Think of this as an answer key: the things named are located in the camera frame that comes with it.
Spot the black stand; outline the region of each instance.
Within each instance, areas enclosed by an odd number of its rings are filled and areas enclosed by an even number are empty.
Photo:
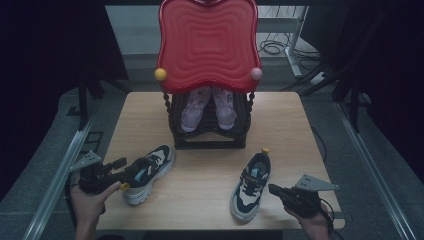
[[[203,110],[202,119],[193,132],[184,132],[181,128],[181,113],[187,106],[189,93],[172,95],[172,103],[169,102],[168,94],[164,93],[167,107],[169,127],[174,137],[176,149],[242,149],[246,147],[246,136],[250,128],[254,93],[233,95],[233,108],[237,113],[234,127],[230,130],[222,130],[218,125],[215,113],[215,103],[210,100]],[[201,134],[213,132],[225,138],[223,141],[194,141],[192,138]]]

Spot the pink shoe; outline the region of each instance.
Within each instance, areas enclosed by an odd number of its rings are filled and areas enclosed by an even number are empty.
[[[181,113],[181,128],[185,132],[193,132],[203,116],[203,109],[211,98],[209,86],[200,87],[190,92],[187,107]]]
[[[216,105],[216,117],[221,129],[229,130],[234,126],[237,114],[233,109],[233,93],[212,87],[212,97]]]

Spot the sneaker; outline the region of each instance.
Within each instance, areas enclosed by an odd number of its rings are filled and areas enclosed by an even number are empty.
[[[191,91],[187,107],[181,113],[181,128],[185,132],[193,132],[203,116],[203,109],[211,98],[211,88],[204,86]]]
[[[137,159],[131,167],[135,167],[135,176],[128,181],[130,188],[124,191],[124,199],[128,204],[137,205],[150,195],[153,182],[163,177],[175,163],[175,149],[162,145],[147,156]]]
[[[229,130],[234,126],[237,114],[233,109],[233,93],[212,87],[212,97],[216,105],[216,117],[221,129]]]
[[[266,152],[257,153],[243,170],[234,189],[230,210],[242,222],[251,221],[259,211],[262,191],[271,173],[271,162]]]

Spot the yellow ball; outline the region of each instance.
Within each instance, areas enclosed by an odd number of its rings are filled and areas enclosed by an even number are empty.
[[[158,81],[163,81],[166,78],[166,71],[163,68],[158,68],[155,71],[155,78]]]

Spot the cable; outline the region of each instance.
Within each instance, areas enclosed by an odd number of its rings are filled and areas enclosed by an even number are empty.
[[[323,152],[324,152],[323,153],[324,156],[322,157],[322,161],[325,163],[325,161],[327,161],[327,146],[325,145],[324,140],[322,139],[321,135],[319,135],[316,128],[311,126],[311,129],[312,129],[312,132],[317,136],[317,138],[320,140],[320,142],[322,144]]]

